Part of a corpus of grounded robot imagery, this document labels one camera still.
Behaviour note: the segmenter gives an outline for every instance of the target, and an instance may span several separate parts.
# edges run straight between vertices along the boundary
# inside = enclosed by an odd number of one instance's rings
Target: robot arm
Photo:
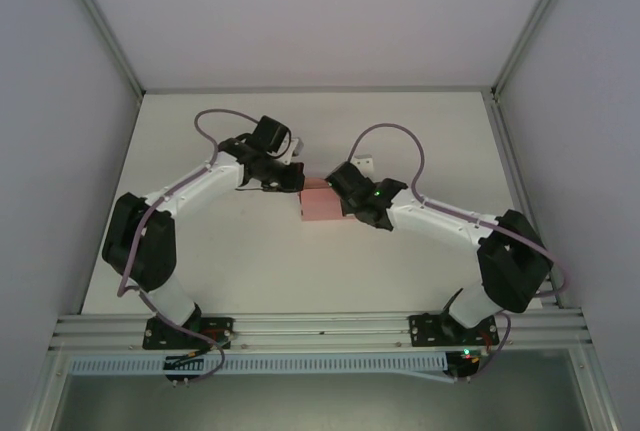
[[[463,336],[503,309],[523,312],[551,269],[551,263],[530,247],[478,225],[480,222],[499,225],[542,245],[527,219],[517,211],[509,210],[496,217],[435,200],[420,202],[405,183],[393,179],[374,183],[351,163],[341,164],[326,180],[341,198],[343,210],[370,226],[420,232],[463,249],[476,250],[481,279],[456,293],[434,321],[440,328],[438,333],[444,336]],[[453,216],[439,210],[451,210]],[[475,222],[456,214],[472,216]]]
[[[287,150],[280,156],[270,154],[282,146],[287,135],[290,137]],[[303,164],[290,163],[291,157],[300,149],[300,140],[291,138],[288,128],[264,116],[253,133],[220,143],[215,163],[206,162],[205,169],[198,168],[171,186],[144,197],[131,193],[121,196],[111,216],[103,259],[122,275],[142,216],[169,190],[185,182],[175,193],[166,196],[149,217],[138,247],[133,250],[136,254],[130,279],[163,316],[179,326],[197,328],[200,310],[174,274],[174,220],[207,206],[251,179],[259,181],[262,189],[268,192],[302,190]],[[196,174],[199,174],[197,178],[188,179]]]

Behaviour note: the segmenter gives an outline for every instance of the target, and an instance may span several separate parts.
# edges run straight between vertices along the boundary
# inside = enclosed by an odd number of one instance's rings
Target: black mounting plate
[[[233,333],[233,318],[200,318],[200,334],[213,338],[214,341],[221,343],[228,341],[225,331]],[[171,349],[199,349],[203,347],[201,339],[187,336],[177,331],[158,318],[151,318],[147,321],[147,327],[144,332],[144,340],[142,341],[142,349],[147,350],[171,350]],[[222,346],[223,349],[229,349],[231,343],[228,342]]]
[[[414,348],[435,346],[485,346],[485,336],[489,339],[492,346],[500,342],[496,320],[493,316],[483,319],[478,326],[467,330],[464,335],[456,337],[445,336],[442,333],[440,321],[440,314],[424,313],[409,316],[411,345]]]

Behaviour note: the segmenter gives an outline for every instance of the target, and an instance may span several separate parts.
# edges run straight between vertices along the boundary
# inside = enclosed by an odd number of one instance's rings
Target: white wall
[[[21,426],[93,267],[135,120],[75,0],[0,0],[0,415]]]
[[[573,271],[624,429],[640,429],[638,0],[559,0],[505,93],[547,242]]]
[[[490,85],[536,0],[97,0],[146,89]]]

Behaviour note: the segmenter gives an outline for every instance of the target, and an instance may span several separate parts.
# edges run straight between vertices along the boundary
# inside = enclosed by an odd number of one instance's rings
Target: gray wall
[[[504,94],[542,232],[640,429],[638,0],[559,0]]]
[[[136,105],[76,0],[0,0],[0,416],[86,285]]]

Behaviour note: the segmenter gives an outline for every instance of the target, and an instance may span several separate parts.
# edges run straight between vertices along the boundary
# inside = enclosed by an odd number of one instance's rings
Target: white table surface
[[[307,176],[335,168],[367,126],[403,124],[425,148],[422,192],[483,213],[512,207],[476,92],[147,95],[116,196],[158,190],[206,159],[210,146],[192,123],[214,107],[282,121],[305,142]],[[218,140],[253,129],[233,116],[203,122]],[[358,151],[373,155],[377,179],[409,182],[418,165],[413,142],[393,129],[374,131]],[[176,273],[205,313],[428,311],[479,278],[471,249],[357,221],[302,222],[297,195],[230,193],[178,218],[177,241]],[[83,313],[148,312],[133,293],[116,297],[119,279],[98,258]]]

